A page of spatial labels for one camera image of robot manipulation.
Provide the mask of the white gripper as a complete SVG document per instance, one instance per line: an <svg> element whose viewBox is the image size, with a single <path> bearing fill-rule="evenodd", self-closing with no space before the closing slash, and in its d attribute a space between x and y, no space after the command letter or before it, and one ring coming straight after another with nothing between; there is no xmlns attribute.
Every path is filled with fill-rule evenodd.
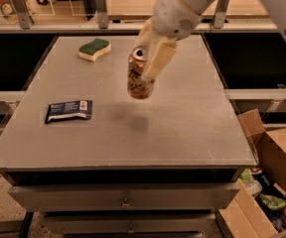
<svg viewBox="0 0 286 238"><path fill-rule="evenodd" d="M202 0L157 0L152 20L147 20L135 41L136 47L149 47L153 30L162 36L152 45L151 55L142 73L144 81L158 77L177 50L177 40L188 37L201 22Z"/></svg>

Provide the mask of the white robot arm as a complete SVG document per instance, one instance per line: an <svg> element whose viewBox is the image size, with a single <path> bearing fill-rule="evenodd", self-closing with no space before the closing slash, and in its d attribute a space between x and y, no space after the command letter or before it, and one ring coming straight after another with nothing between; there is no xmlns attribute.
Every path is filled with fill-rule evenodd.
<svg viewBox="0 0 286 238"><path fill-rule="evenodd" d="M147 56L145 81L160 74L174 56L177 41L188 37L210 9L215 9L217 28L224 16L267 16L286 42L286 0L156 0L135 43Z"/></svg>

